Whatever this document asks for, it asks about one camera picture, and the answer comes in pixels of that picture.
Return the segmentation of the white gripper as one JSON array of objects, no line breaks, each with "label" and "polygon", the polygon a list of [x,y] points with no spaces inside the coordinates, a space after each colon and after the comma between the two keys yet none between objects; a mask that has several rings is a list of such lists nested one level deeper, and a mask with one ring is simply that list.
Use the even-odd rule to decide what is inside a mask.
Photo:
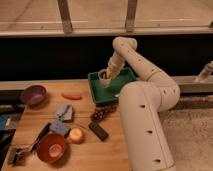
[{"label": "white gripper", "polygon": [[102,79],[113,79],[117,77],[121,71],[121,69],[125,65],[125,60],[123,57],[118,55],[117,53],[114,53],[109,61],[108,61],[108,67],[107,69],[104,69],[101,73]]}]

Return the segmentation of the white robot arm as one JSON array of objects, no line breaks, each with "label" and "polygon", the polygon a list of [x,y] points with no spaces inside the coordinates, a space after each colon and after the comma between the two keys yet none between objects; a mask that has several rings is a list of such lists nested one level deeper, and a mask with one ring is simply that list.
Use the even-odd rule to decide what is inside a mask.
[{"label": "white robot arm", "polygon": [[99,77],[107,87],[129,64],[139,79],[122,87],[119,112],[132,171],[177,171],[159,118],[180,99],[177,82],[136,51],[137,40],[116,37],[113,55]]}]

